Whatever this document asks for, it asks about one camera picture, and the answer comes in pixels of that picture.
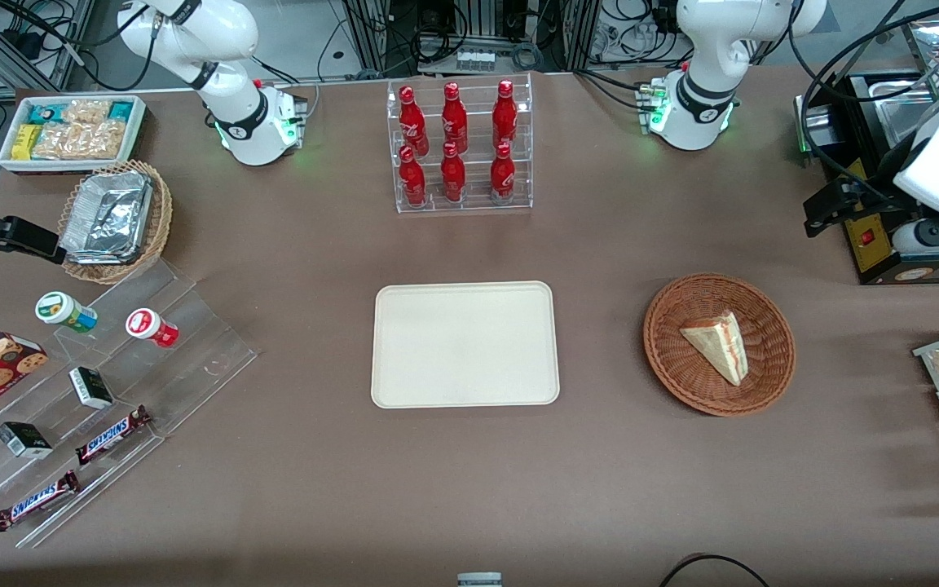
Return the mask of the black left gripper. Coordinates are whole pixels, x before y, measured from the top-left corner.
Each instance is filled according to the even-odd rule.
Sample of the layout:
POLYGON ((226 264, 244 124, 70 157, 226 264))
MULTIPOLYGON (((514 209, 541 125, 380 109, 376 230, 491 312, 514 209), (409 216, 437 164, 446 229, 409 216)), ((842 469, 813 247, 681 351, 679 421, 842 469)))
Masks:
POLYGON ((894 187, 883 186, 882 189, 876 189, 845 186, 844 194, 853 203, 845 222, 839 215, 845 206, 845 200, 841 196, 811 196, 805 201, 805 233, 808 238, 815 238, 842 222, 850 229, 860 227, 861 220, 879 214, 889 215, 891 229, 894 229, 899 224, 913 219, 918 213, 917 201, 894 187))

